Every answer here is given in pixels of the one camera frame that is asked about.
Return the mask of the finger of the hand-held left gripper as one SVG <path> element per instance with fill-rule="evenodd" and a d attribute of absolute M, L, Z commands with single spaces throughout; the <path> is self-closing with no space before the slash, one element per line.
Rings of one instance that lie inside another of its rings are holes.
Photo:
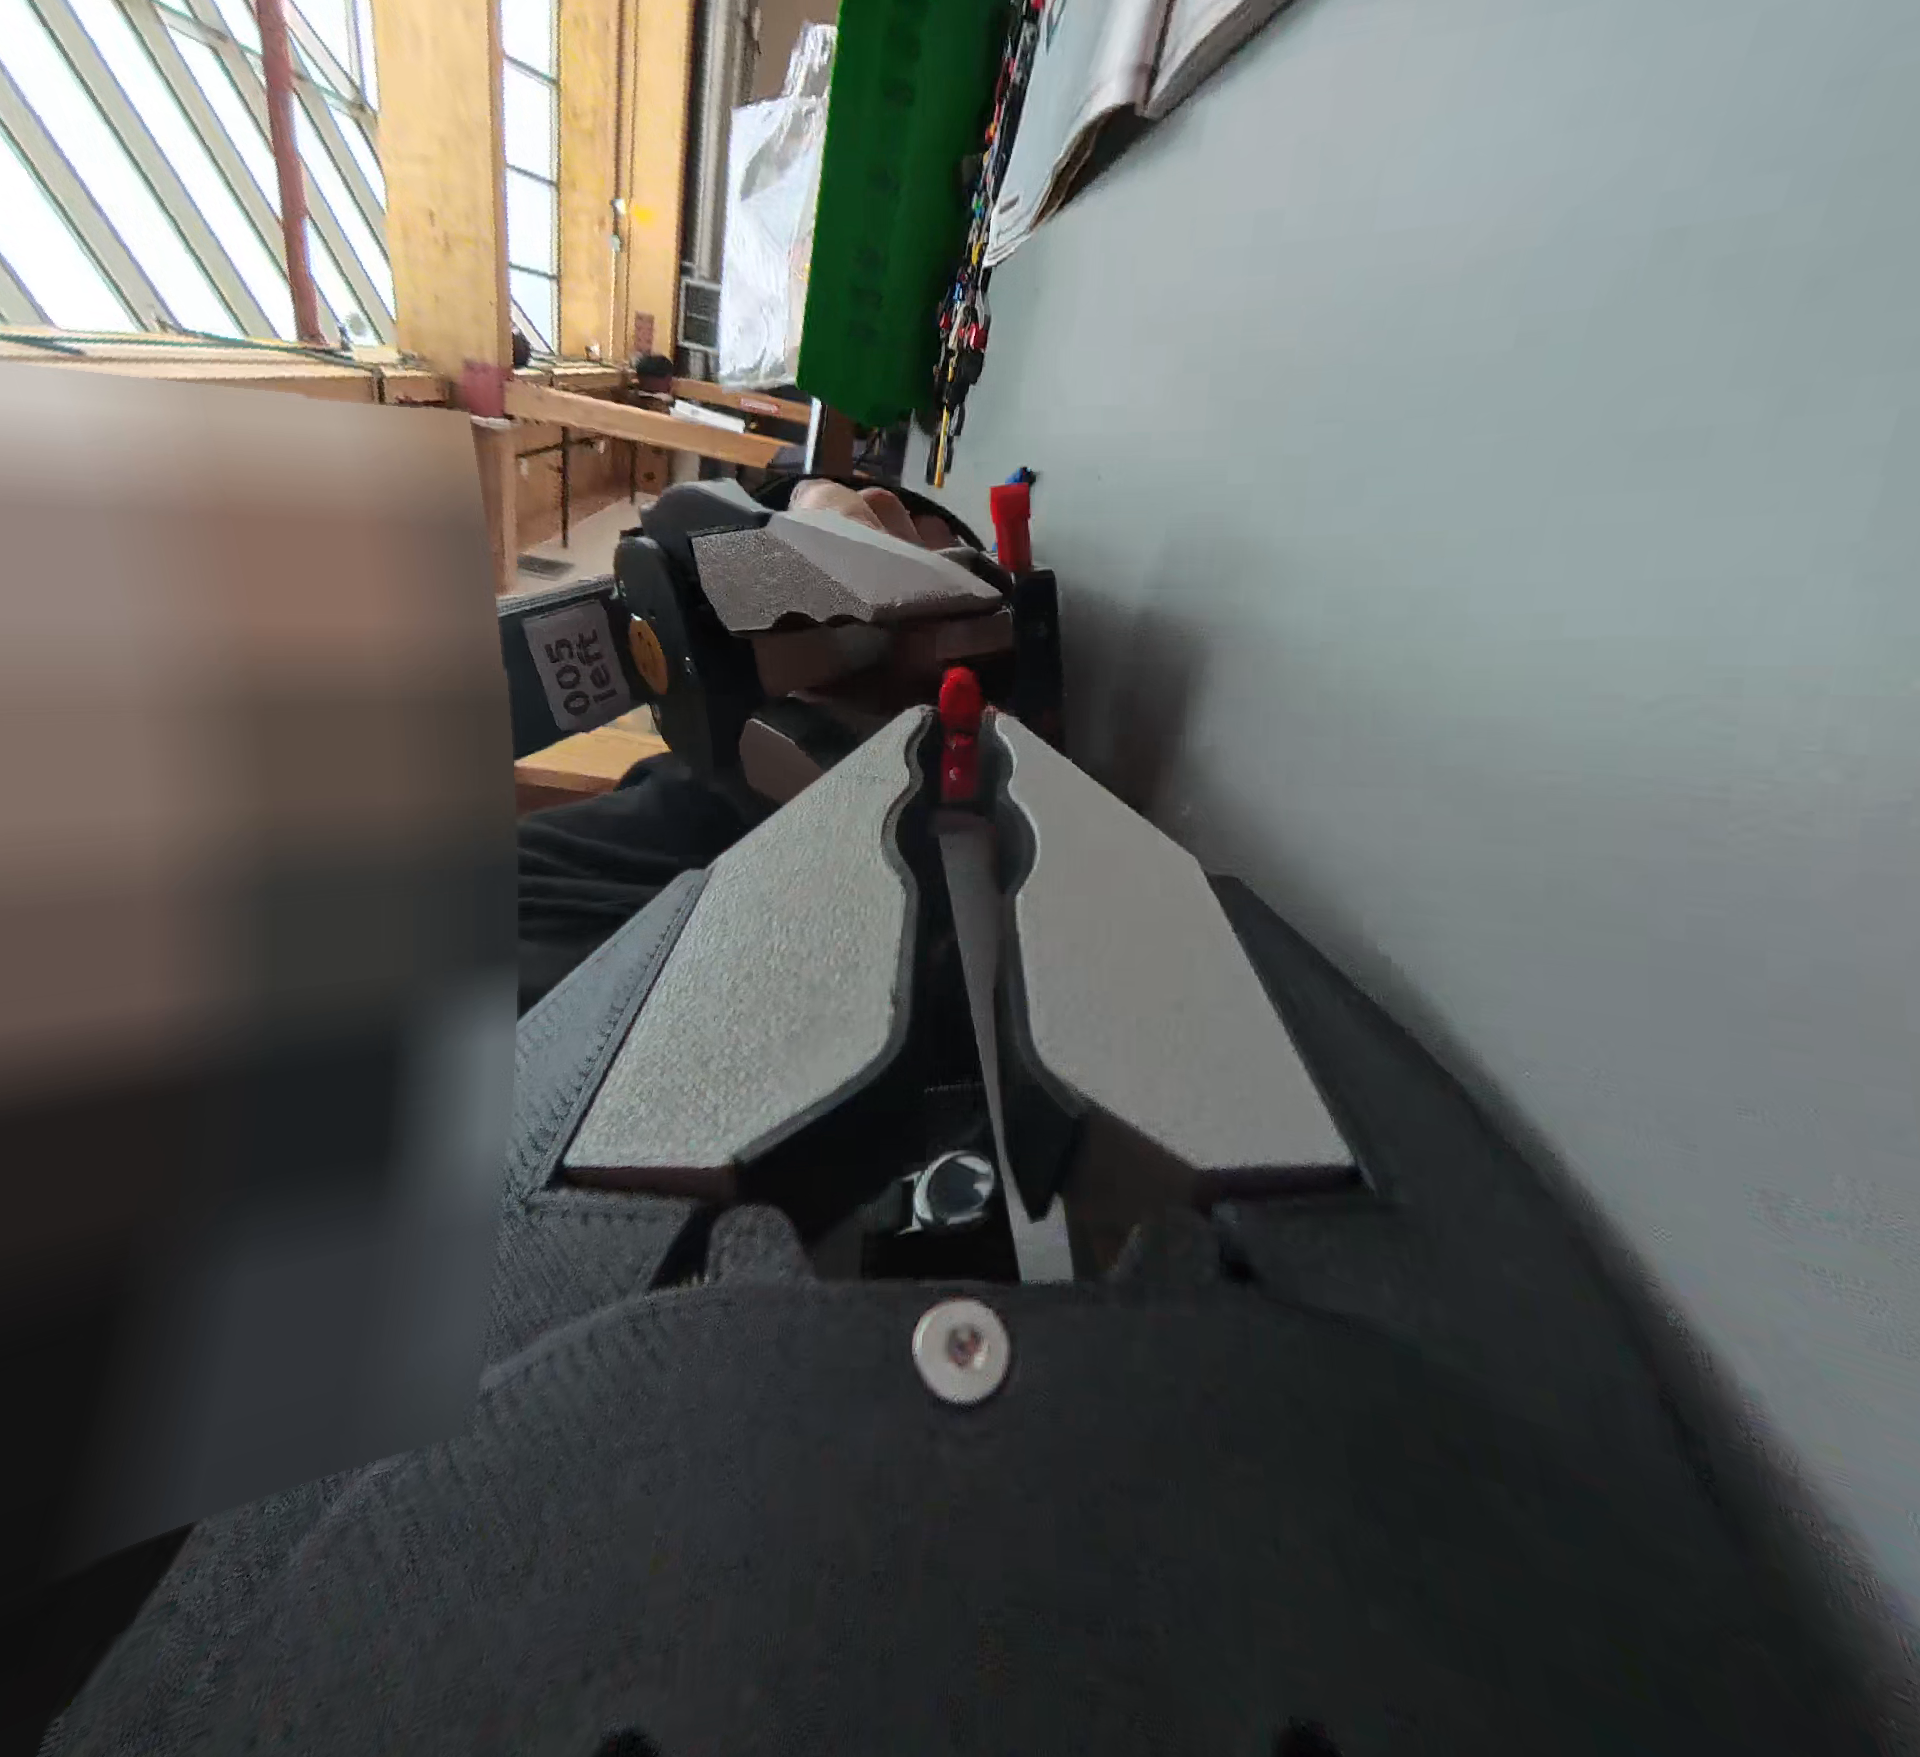
<path fill-rule="evenodd" d="M 781 806 L 816 785 L 874 733 L 848 710 L 756 710 L 738 733 L 738 775 L 746 789 Z"/>
<path fill-rule="evenodd" d="M 1006 594 L 950 554 L 834 512 L 774 512 L 694 538 L 694 568 L 732 636 L 986 616 Z"/>

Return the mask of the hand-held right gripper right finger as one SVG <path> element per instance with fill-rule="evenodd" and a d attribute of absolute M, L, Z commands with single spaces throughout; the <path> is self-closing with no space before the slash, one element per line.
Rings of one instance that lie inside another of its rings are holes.
<path fill-rule="evenodd" d="M 1199 858 L 1012 713 L 991 733 L 1019 1176 L 1358 1176 Z"/>

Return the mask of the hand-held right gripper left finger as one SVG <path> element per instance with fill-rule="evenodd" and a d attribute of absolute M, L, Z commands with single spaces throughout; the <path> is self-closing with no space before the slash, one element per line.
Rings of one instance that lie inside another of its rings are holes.
<path fill-rule="evenodd" d="M 709 868 L 565 1172 L 746 1172 L 900 1059 L 923 928 L 900 828 L 932 730 L 900 713 Z"/>

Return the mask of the thin red three-hole lego beam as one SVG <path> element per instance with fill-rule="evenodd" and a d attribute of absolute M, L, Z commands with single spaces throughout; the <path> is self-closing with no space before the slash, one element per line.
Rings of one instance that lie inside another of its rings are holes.
<path fill-rule="evenodd" d="M 941 802 L 948 808 L 969 808 L 980 786 L 980 728 L 986 715 L 986 695 L 970 665 L 950 665 L 945 673 L 938 715 Z"/>

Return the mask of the black lego frame assembly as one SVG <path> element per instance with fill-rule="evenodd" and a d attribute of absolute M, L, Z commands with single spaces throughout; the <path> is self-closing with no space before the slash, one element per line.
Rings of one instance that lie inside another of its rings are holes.
<path fill-rule="evenodd" d="M 1009 603 L 1014 626 L 1012 662 L 994 698 L 1030 732 L 1044 735 L 1053 748 L 1066 751 L 1062 594 L 1055 572 L 1040 567 L 1035 558 L 1033 500 L 1035 486 L 1002 482 L 988 489 L 993 557 L 1010 579 Z"/>

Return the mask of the pile of lego pieces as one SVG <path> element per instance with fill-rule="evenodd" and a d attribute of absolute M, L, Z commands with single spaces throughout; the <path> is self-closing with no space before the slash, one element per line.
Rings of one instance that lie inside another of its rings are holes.
<path fill-rule="evenodd" d="M 969 160 L 963 169 L 963 181 L 969 186 L 969 225 L 963 253 L 938 314 L 941 349 L 934 365 L 934 421 L 928 425 L 931 450 L 924 477 L 932 489 L 943 489 L 948 482 L 969 397 L 984 365 L 991 334 L 988 287 L 993 266 L 986 261 L 986 249 L 993 213 L 1019 137 L 1023 98 L 1038 57 L 1047 2 L 1010 2 L 984 142 L 979 159 Z"/>

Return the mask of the clear bag of lego parts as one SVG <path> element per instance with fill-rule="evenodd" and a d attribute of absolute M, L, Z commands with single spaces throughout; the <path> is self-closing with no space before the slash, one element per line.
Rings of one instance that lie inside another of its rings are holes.
<path fill-rule="evenodd" d="M 781 91 L 732 111 L 716 351 L 729 387 L 800 381 L 836 49 L 836 24 L 806 24 Z"/>

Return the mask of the person's left hand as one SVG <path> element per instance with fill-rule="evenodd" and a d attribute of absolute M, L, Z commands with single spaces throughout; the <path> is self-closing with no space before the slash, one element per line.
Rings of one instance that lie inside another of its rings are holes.
<path fill-rule="evenodd" d="M 836 517 L 897 543 L 937 553 L 967 545 L 963 533 L 946 519 L 926 512 L 916 515 L 887 486 L 858 486 L 820 476 L 804 477 L 793 486 L 785 507 L 793 517 Z"/>

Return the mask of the black round badge reel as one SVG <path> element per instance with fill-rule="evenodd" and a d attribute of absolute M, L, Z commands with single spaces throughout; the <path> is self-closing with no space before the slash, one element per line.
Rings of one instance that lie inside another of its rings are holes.
<path fill-rule="evenodd" d="M 976 1150 L 948 1150 L 901 1180 L 901 1234 L 952 1236 L 986 1226 L 1000 1201 L 997 1163 Z"/>

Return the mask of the green plastic bin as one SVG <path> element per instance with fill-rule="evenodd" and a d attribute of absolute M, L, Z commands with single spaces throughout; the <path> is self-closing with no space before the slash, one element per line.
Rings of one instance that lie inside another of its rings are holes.
<path fill-rule="evenodd" d="M 839 0 L 800 385 L 853 425 L 934 402 L 1012 0 Z"/>

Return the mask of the red vertical pipe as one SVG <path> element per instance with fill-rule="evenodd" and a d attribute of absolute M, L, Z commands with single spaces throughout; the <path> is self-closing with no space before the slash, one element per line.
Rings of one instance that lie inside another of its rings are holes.
<path fill-rule="evenodd" d="M 273 153 L 282 260 L 290 289 L 297 336 L 306 346 L 327 340 L 319 289 L 306 241 L 306 190 L 297 129 L 297 87 L 290 34 L 282 0 L 252 0 L 261 39 L 261 81 L 267 101 L 269 147 Z"/>

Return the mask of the large paned window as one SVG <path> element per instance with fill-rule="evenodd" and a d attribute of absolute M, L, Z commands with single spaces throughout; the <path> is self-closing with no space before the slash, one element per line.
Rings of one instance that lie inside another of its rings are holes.
<path fill-rule="evenodd" d="M 557 352 L 561 0 L 282 0 L 327 340 L 297 336 L 252 0 L 3 0 L 4 349 Z"/>

